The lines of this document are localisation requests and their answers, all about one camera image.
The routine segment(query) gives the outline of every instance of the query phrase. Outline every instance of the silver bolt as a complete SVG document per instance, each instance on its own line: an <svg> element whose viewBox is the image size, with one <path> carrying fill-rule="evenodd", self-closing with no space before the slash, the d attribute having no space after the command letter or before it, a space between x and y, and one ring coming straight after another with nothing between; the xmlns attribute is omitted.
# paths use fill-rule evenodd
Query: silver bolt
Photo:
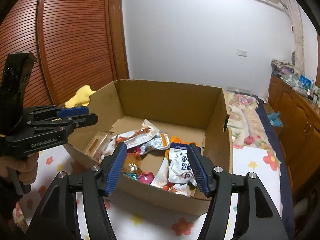
<svg viewBox="0 0 320 240"><path fill-rule="evenodd" d="M58 177L61 179L61 178L64 178L66 176L66 172L65 171L61 171L58 173Z"/></svg>
<svg viewBox="0 0 320 240"><path fill-rule="evenodd" d="M254 172L249 172L249 177L251 179L255 179L257 177L257 174L255 174Z"/></svg>
<svg viewBox="0 0 320 240"><path fill-rule="evenodd" d="M100 170L100 166L99 165L94 165L94 166L91 167L91 170L92 171L98 171L98 170Z"/></svg>
<svg viewBox="0 0 320 240"><path fill-rule="evenodd" d="M217 166L214 168L214 171L217 173L221 173L221 172L223 172L223 168L221 168L220 166Z"/></svg>

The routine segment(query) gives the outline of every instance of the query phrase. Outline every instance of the finger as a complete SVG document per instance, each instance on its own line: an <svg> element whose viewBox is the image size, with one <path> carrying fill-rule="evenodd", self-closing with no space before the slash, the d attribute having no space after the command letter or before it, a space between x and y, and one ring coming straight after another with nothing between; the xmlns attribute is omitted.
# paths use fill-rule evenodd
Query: finger
<svg viewBox="0 0 320 240"><path fill-rule="evenodd" d="M33 180L24 181L23 184L24 185L30 185L30 184L34 183L35 181L36 181L36 176L33 178Z"/></svg>
<svg viewBox="0 0 320 240"><path fill-rule="evenodd" d="M30 155L27 160L25 161L26 167L22 172L29 172L34 169L34 167L37 165L37 161L39 158L39 153L35 153L33 155Z"/></svg>
<svg viewBox="0 0 320 240"><path fill-rule="evenodd" d="M20 173L19 180L21 182L33 180L37 175L37 168L38 168L38 165L36 165L32 171Z"/></svg>
<svg viewBox="0 0 320 240"><path fill-rule="evenodd" d="M26 168L26 163L12 156L4 156L0 159L1 166L9 167L17 171L23 171Z"/></svg>

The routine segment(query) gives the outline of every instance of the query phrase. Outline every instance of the chicken leg package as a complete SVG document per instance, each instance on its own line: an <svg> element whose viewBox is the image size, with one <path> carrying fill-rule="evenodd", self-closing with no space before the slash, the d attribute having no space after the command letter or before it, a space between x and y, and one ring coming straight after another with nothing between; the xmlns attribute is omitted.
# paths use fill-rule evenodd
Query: chicken leg package
<svg viewBox="0 0 320 240"><path fill-rule="evenodd" d="M193 176L188 161L187 148L187 144L171 143L169 149L169 159L171 160L171 163L169 166L168 181L180 184L191 182L192 185L197 186L196 179Z"/></svg>
<svg viewBox="0 0 320 240"><path fill-rule="evenodd" d="M145 119L140 130L133 130L113 136L106 150L103 152L103 156L112 154L119 142L124 142L127 149L131 149L150 141L157 133L159 133L159 129Z"/></svg>
<svg viewBox="0 0 320 240"><path fill-rule="evenodd" d="M140 146L140 155L149 153L152 150L166 150L170 147L170 141L166 132L156 134L155 138Z"/></svg>

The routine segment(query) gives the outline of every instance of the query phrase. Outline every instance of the wall switch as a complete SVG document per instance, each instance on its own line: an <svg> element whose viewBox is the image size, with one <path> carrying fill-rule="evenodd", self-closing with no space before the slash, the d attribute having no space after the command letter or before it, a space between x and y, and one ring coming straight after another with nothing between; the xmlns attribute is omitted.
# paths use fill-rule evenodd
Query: wall switch
<svg viewBox="0 0 320 240"><path fill-rule="evenodd" d="M242 49L237 49L237 55L238 56L242 56L242 57L246 57L247 56L247 51L246 50L242 50Z"/></svg>

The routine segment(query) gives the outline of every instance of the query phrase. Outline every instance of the floral tablecloth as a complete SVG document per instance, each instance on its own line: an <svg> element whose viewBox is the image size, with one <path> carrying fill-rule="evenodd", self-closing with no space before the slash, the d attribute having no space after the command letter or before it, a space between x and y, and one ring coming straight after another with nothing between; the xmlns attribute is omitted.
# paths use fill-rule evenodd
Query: floral tablecloth
<svg viewBox="0 0 320 240"><path fill-rule="evenodd" d="M228 126L232 129L234 139L234 173L245 175L250 171L256 172L281 212L279 161L255 112L258 102L253 97L229 92L226 92L226 99L230 111ZM32 190L23 196L13 212L15 222L24 231L57 173L66 171L75 174L84 171L63 146L40 152L38 162L38 175ZM118 240L128 239L128 236L137 239L197 239L206 216L197 217L154 206L120 190L105 198L104 203ZM77 193L77 210L81 237L89 239L81 193ZM236 211L237 195L233 194L226 240L232 239Z"/></svg>

